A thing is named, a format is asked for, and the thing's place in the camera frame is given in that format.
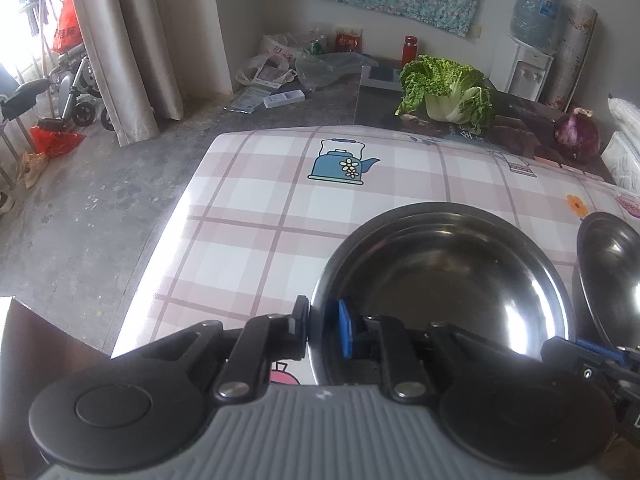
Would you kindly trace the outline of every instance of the blue kettle illustration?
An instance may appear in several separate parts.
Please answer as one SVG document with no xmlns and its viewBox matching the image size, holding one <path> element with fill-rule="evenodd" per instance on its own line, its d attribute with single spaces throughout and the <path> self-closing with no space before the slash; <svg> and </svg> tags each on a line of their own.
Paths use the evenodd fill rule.
<svg viewBox="0 0 640 480">
<path fill-rule="evenodd" d="M 362 160 L 364 144 L 351 139 L 325 139 L 311 174 L 312 180 L 329 180 L 347 184 L 362 184 L 362 174 L 379 158 Z"/>
</svg>

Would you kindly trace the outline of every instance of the gray floor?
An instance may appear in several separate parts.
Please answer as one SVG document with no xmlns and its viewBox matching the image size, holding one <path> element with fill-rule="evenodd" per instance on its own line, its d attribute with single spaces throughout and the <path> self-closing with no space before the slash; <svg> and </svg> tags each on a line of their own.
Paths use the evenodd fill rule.
<svg viewBox="0 0 640 480">
<path fill-rule="evenodd" d="M 155 139 L 120 148 L 93 124 L 38 183 L 11 191 L 0 218 L 0 296 L 15 296 L 71 335 L 110 353 L 142 272 L 177 200 L 223 132 L 351 124 L 358 77 L 306 101 L 253 114 L 188 104 Z"/>
</svg>

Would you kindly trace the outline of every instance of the black seat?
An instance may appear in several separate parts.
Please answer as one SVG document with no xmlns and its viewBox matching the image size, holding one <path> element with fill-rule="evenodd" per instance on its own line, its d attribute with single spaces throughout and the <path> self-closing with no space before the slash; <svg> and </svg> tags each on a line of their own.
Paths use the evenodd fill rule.
<svg viewBox="0 0 640 480">
<path fill-rule="evenodd" d="M 1 104 L 2 116 L 11 121 L 36 105 L 36 96 L 46 92 L 51 81 L 44 77 L 27 81 L 15 89 L 14 94 Z"/>
</svg>

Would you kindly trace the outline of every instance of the metal bowl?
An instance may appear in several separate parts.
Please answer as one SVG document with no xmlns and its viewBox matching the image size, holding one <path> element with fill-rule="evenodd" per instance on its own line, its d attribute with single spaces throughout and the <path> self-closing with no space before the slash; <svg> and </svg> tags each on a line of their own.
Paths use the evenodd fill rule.
<svg viewBox="0 0 640 480">
<path fill-rule="evenodd" d="M 340 355 L 339 299 L 415 330 L 449 321 L 534 358 L 550 337 L 574 338 L 567 293 L 542 250 L 505 220 L 454 203 L 385 212 L 356 229 L 324 268 L 310 313 L 316 379 L 365 382 L 367 373 Z"/>
<path fill-rule="evenodd" d="M 640 235 L 617 216 L 592 213 L 580 225 L 577 251 L 578 336 L 611 348 L 640 345 Z"/>
</svg>

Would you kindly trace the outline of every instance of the tablecloth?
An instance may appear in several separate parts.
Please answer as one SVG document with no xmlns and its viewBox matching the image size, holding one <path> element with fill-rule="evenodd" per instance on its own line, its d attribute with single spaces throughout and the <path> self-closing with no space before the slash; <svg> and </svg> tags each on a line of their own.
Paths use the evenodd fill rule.
<svg viewBox="0 0 640 480">
<path fill-rule="evenodd" d="M 344 174 L 316 179 L 324 146 L 359 143 Z M 583 217 L 606 211 L 640 228 L 637 196 L 489 146 L 366 126 L 223 134 L 161 235 L 114 356 L 204 319 L 238 328 L 252 316 L 289 313 L 297 295 L 311 298 L 354 229 L 416 202 L 463 203 L 514 224 L 546 253 L 570 296 Z M 274 364 L 272 376 L 313 381 L 306 361 Z"/>
</svg>

